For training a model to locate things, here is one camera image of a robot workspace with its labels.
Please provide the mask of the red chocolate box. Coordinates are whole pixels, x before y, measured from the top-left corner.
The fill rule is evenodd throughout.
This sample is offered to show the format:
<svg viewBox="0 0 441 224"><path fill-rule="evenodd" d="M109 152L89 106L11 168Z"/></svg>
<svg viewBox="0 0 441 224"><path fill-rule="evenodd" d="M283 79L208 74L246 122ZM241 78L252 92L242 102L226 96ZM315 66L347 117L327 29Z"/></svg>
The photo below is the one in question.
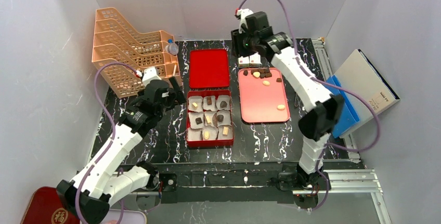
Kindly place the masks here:
<svg viewBox="0 0 441 224"><path fill-rule="evenodd" d="M212 104L207 105L207 98L212 98ZM228 90L191 90L187 94L187 137L186 141L191 148L228 147L234 143L235 131L232 122L231 93ZM227 102L226 108L221 108L220 103ZM216 116L222 114L223 122L218 122ZM208 124L206 116L212 117ZM202 124L196 124L196 118L202 119ZM223 128L228 127L228 135L223 135ZM204 138L205 132L210 133L209 139Z"/></svg>

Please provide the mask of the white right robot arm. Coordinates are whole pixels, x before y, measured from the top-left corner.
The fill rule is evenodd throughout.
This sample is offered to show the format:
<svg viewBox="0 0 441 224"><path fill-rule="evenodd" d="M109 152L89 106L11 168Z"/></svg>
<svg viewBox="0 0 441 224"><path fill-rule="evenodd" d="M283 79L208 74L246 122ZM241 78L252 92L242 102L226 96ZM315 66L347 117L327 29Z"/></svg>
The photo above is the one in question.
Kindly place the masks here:
<svg viewBox="0 0 441 224"><path fill-rule="evenodd" d="M344 98L325 88L300 57L296 43L284 32L275 34L266 13L237 9L239 27L231 32L232 47L238 58L259 55L276 69L292 86L306 114L298 126L303 135L301 158L296 167L295 182L306 188L315 186L322 172L325 147L341 116Z"/></svg>

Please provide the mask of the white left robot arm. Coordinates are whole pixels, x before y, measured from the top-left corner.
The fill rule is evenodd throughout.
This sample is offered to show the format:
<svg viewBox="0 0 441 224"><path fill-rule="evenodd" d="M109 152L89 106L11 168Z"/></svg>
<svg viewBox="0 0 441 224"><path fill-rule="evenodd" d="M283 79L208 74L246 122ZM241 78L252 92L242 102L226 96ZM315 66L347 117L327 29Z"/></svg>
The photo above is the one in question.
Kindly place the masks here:
<svg viewBox="0 0 441 224"><path fill-rule="evenodd" d="M114 176L124 158L155 128L165 112L186 103L176 78L150 81L128 105L112 135L91 161L71 180L62 180L56 192L63 207L82 223L101 223L110 206L133 191L159 186L159 172L141 161Z"/></svg>

